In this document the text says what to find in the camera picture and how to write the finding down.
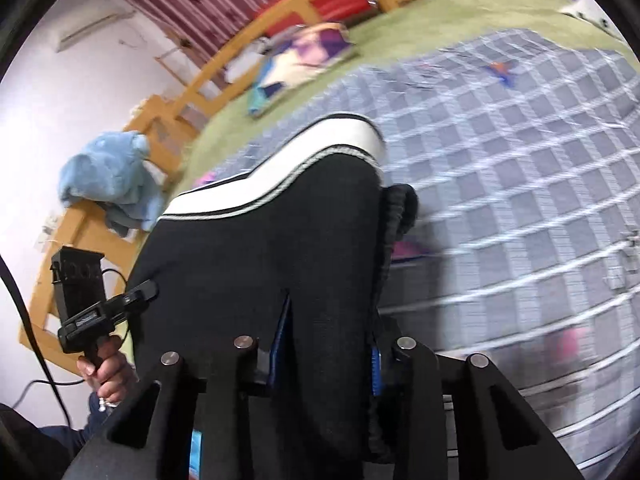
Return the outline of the person's left hand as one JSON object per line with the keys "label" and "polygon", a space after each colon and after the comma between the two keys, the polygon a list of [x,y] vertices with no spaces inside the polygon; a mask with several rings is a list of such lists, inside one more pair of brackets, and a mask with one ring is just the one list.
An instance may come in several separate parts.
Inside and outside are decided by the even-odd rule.
{"label": "person's left hand", "polygon": [[122,402],[138,381],[134,367],[120,351],[121,346],[122,338],[112,335],[99,345],[100,366],[96,366],[85,356],[80,356],[77,360],[82,379],[99,399],[111,404]]}

